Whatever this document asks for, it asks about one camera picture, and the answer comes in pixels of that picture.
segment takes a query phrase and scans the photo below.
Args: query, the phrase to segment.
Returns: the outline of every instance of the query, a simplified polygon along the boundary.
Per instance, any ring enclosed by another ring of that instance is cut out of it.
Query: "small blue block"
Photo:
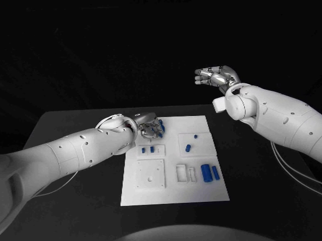
[[[190,152],[192,145],[187,145],[186,152]]]
[[[212,169],[213,169],[216,180],[221,180],[219,173],[218,173],[218,167],[213,166]]]
[[[210,165],[209,164],[203,164],[202,165],[202,171],[203,171],[203,180],[205,180],[205,182],[212,182],[213,181],[213,176],[212,176]]]

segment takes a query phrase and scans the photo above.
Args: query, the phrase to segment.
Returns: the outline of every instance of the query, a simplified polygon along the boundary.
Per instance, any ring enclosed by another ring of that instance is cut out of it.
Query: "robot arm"
[[[113,115],[97,128],[23,151],[0,155],[0,234],[28,201],[54,181],[95,166],[136,147],[137,135],[161,138],[164,126],[154,113]]]
[[[231,67],[196,70],[196,84],[218,86],[216,112],[228,111],[272,142],[305,153],[322,163],[322,115],[301,100],[241,83]]]

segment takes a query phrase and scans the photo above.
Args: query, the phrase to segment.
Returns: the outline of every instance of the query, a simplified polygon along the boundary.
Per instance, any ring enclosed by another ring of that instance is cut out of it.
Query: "blue cylinder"
[[[218,167],[213,166],[212,169],[213,169],[216,180],[221,180],[219,173],[218,173]]]
[[[203,180],[205,180],[205,182],[212,182],[213,181],[213,176],[212,176],[212,172],[210,172],[210,165],[209,164],[203,164],[202,165],[202,170],[203,170]]]
[[[190,152],[192,145],[187,145],[186,152]]]

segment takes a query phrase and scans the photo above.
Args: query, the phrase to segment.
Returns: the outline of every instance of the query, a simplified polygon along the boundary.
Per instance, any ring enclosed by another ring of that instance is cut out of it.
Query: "cable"
[[[274,150],[274,153],[275,153],[277,160],[278,160],[278,162],[280,162],[284,170],[287,171],[287,173],[291,175],[291,177],[297,180],[297,182],[298,182],[301,185],[304,185],[308,189],[311,189],[316,193],[318,193],[318,194],[322,196],[322,193],[318,192],[318,191],[317,191],[316,189],[313,189],[311,187],[308,187],[308,186],[294,177],[294,175],[290,173],[290,171],[287,170],[287,168],[284,167],[284,165],[282,165],[282,163],[281,163],[281,161],[280,161],[280,158],[278,158],[278,155],[277,155],[277,152],[275,152],[275,148],[274,148],[274,142],[271,142],[271,145],[272,145],[272,150]]]
[[[52,191],[52,192],[49,192],[49,193],[45,193],[45,194],[42,194],[42,195],[38,195],[38,196],[35,196],[35,197],[45,196],[45,195],[52,194],[52,193],[55,193],[56,191],[59,191],[59,190],[65,187],[65,185],[71,182],[71,180],[74,179],[75,175],[72,176],[72,178],[68,180],[68,182],[66,182],[55,191]]]
[[[278,152],[275,143],[272,143],[272,144],[274,144],[274,147],[275,147],[275,151],[277,151],[277,153],[278,153],[278,156],[280,156],[284,164],[288,166],[288,168],[290,168],[294,172],[297,172],[300,175],[303,175],[305,178],[311,179],[314,182],[317,182],[317,183],[320,183],[320,184],[322,185],[322,182],[321,182],[321,181],[318,181],[318,180],[316,180],[314,178],[308,177],[305,174],[303,174],[298,170],[295,170],[295,169],[290,166],[290,164],[285,162],[284,158],[281,157],[281,154],[280,154],[280,152]]]

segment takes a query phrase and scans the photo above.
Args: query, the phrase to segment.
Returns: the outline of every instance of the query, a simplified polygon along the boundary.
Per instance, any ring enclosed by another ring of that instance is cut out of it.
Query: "dark table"
[[[48,112],[25,149],[94,128],[113,114],[133,116],[140,112],[206,116],[231,201],[121,207],[125,155],[120,155],[81,171],[58,192],[29,201],[0,241],[115,240],[173,224],[232,227],[275,240],[322,240],[322,196],[288,176],[271,142],[226,112],[216,114],[212,105]],[[300,153],[281,146],[278,150],[294,168],[313,176]],[[58,180],[45,192],[69,178]],[[300,179],[322,191],[318,184]]]

